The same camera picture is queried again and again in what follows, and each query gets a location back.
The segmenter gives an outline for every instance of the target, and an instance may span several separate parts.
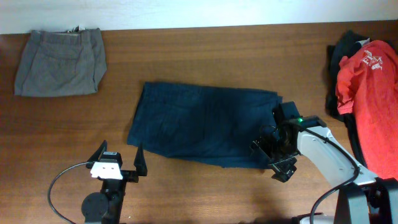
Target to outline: red shirt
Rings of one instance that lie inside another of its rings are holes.
[[[368,169],[398,179],[398,56],[375,40],[351,58],[337,76],[340,114],[353,113]]]

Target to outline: wooden table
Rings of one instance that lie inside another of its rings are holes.
[[[94,95],[13,96],[14,76],[28,35],[0,35],[0,222],[64,223],[47,204],[51,180],[87,160],[106,139],[133,169],[136,148],[127,132],[146,81],[277,91],[304,116],[317,114],[350,148],[343,123],[324,109],[326,47],[353,29],[398,44],[398,23],[355,22],[103,32],[108,71]],[[121,215],[126,223],[250,223],[308,213],[330,186],[299,157],[287,183],[271,170],[223,169],[145,152],[148,176],[129,184]],[[66,217],[83,222],[83,199],[101,182],[79,167],[52,192]],[[319,211],[333,214],[336,195]]]

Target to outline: dark blue jeans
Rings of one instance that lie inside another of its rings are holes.
[[[275,126],[272,109],[281,101],[270,91],[146,83],[127,144],[170,158],[265,169],[249,146],[263,124]]]

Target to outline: gray pants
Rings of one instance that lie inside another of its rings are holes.
[[[76,33],[33,31],[22,53],[14,94],[96,93],[105,71],[105,49],[99,29]]]

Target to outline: white label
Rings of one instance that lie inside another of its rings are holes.
[[[117,154],[117,152],[104,152],[104,155],[112,155],[112,156],[114,156],[116,154]]]

